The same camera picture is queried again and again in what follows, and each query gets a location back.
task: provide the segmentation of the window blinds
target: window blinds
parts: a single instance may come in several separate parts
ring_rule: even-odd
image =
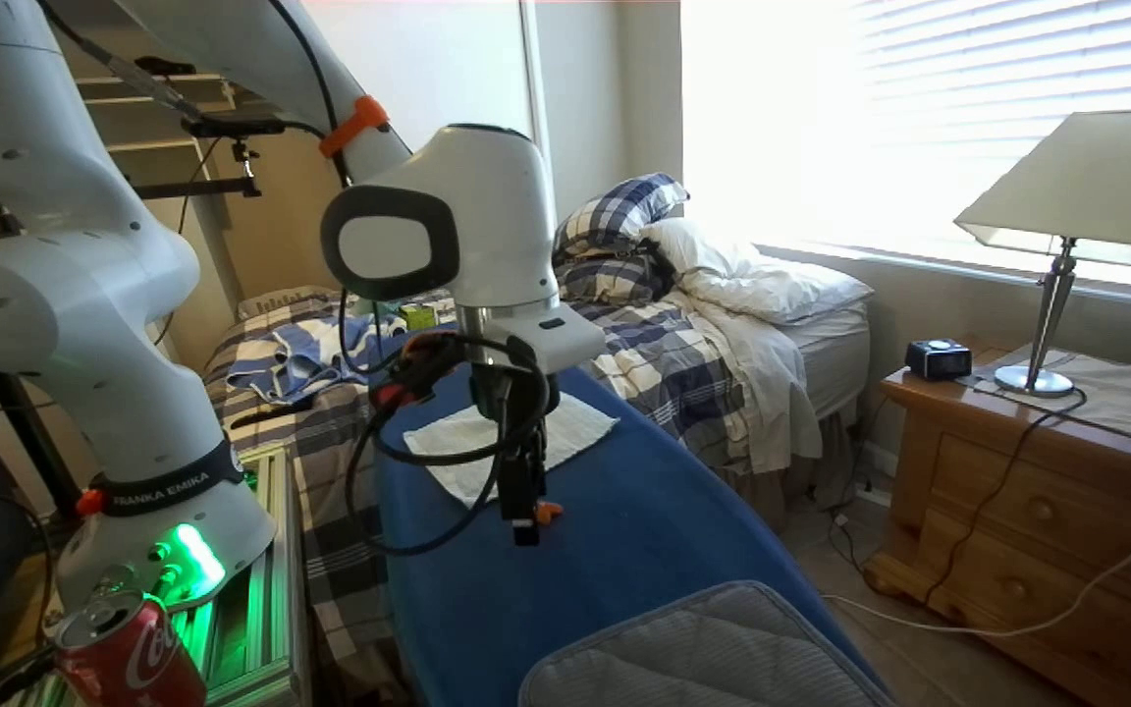
[[[747,62],[816,79],[789,77],[761,108],[705,84],[700,62],[717,73],[717,57],[734,57],[755,24],[768,27],[768,44],[747,44]],[[682,0],[682,77],[688,185],[704,181],[704,201],[727,192],[714,201],[723,211],[761,206],[747,228],[768,219],[778,232],[894,252],[964,248],[955,211],[1064,113],[1131,111],[1131,0],[824,0],[813,19],[806,5]],[[755,152],[765,170],[742,173],[742,185],[729,170],[727,188],[712,135],[717,113],[705,113],[717,101],[761,113],[742,125],[798,135],[748,138],[778,152]]]

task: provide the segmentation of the drawer knob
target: drawer knob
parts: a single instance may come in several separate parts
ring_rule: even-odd
[[[1031,498],[1031,518],[1051,523],[1051,505],[1049,498]]]

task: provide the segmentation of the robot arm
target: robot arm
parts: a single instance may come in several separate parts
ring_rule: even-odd
[[[556,307],[551,176],[534,141],[442,125],[409,152],[295,0],[119,5],[159,44],[329,135],[353,188],[329,206],[320,248],[349,293],[404,300],[446,286],[472,334],[528,341],[544,375],[600,354],[600,329]]]
[[[409,159],[295,0],[120,7],[329,135],[329,159],[360,181],[349,188],[360,211],[343,211],[349,192],[337,201],[329,248],[349,285],[371,285],[357,297],[433,273],[420,293],[453,286],[472,329],[528,341],[543,370],[600,350],[600,334],[556,307],[551,196],[525,138],[453,125]],[[420,217],[388,192],[442,206],[446,243],[441,232],[420,240]],[[213,598],[263,553],[269,523],[239,488],[202,387],[144,334],[196,286],[196,255],[115,170],[35,0],[0,0],[0,206],[24,223],[0,240],[0,375],[45,389],[102,465],[107,506],[62,552],[59,598],[77,604],[102,585],[153,588],[170,604]]]

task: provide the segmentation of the white pillow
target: white pillow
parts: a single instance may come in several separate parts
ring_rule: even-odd
[[[870,297],[866,285],[843,273],[773,259],[748,243],[705,240],[700,223],[678,217],[657,219],[642,228],[642,240],[669,255],[688,297],[768,328],[798,328]]]

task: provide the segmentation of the blue sheet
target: blue sheet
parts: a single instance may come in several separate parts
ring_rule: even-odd
[[[561,389],[619,425],[551,471],[565,523],[543,545],[514,545],[497,506],[488,506],[456,543],[388,557],[394,625],[422,705],[514,705],[544,651],[734,579],[765,581],[864,664],[780,543],[714,471],[586,375],[561,375]],[[404,430],[458,404],[467,376],[453,375],[433,404],[404,408],[384,438],[404,443]],[[375,497],[384,543],[396,545],[463,514],[422,467],[384,458]]]

